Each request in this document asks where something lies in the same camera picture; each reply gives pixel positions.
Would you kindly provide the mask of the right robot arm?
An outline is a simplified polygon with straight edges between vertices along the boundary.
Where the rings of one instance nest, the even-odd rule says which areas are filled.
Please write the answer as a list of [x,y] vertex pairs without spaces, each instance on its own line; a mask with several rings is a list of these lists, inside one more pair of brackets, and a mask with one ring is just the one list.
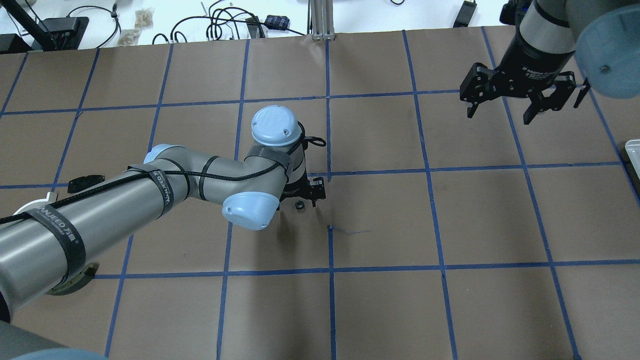
[[565,66],[583,71],[578,107],[594,89],[608,98],[637,97],[640,5],[637,0],[509,0],[500,22],[515,34],[496,68],[474,63],[459,88],[472,118],[478,105],[500,97],[530,100],[529,125],[542,112],[560,111],[577,82]]

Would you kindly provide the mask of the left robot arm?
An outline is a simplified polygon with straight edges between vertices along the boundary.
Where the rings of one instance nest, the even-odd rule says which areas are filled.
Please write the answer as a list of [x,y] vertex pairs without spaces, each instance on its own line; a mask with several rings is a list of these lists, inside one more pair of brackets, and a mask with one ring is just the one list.
[[182,145],[158,144],[141,164],[73,196],[35,200],[1,219],[1,358],[102,360],[12,325],[14,312],[44,294],[70,294],[89,263],[115,242],[169,214],[186,199],[221,205],[247,230],[267,228],[286,198],[326,198],[309,180],[306,150],[327,142],[307,136],[288,107],[268,105],[250,121],[253,146],[242,161]]

